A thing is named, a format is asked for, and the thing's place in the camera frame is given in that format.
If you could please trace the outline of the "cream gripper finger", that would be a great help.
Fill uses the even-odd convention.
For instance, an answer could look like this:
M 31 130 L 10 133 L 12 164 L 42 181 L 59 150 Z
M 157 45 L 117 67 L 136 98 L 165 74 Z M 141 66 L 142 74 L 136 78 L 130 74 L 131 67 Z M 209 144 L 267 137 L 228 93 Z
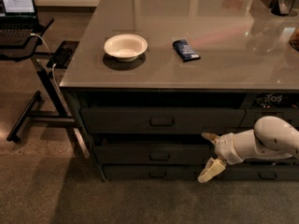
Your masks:
M 210 158 L 206 163 L 206 167 L 198 176 L 197 180 L 200 183 L 206 183 L 211 180 L 214 176 L 219 175 L 225 170 L 226 163 L 221 159 Z
M 218 142 L 218 139 L 220 138 L 217 134 L 215 133 L 202 133 L 202 136 L 211 142 L 213 145 L 216 145 Z

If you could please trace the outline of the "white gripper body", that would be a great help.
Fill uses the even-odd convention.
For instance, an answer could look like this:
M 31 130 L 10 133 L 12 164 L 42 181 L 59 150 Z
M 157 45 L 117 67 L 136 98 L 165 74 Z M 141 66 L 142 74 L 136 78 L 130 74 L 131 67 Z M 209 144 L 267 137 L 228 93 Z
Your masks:
M 235 149 L 235 135 L 233 133 L 218 136 L 214 141 L 214 147 L 218 158 L 227 164 L 234 165 L 243 161 Z

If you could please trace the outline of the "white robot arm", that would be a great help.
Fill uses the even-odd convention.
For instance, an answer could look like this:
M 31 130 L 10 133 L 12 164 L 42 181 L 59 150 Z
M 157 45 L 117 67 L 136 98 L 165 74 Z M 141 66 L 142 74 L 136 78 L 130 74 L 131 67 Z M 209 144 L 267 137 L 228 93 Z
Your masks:
M 210 158 L 198 176 L 206 183 L 223 172 L 226 165 L 235 165 L 247 159 L 281 160 L 299 158 L 299 132 L 285 120 L 265 116 L 258 119 L 251 130 L 241 133 L 202 133 L 214 145 L 216 159 Z

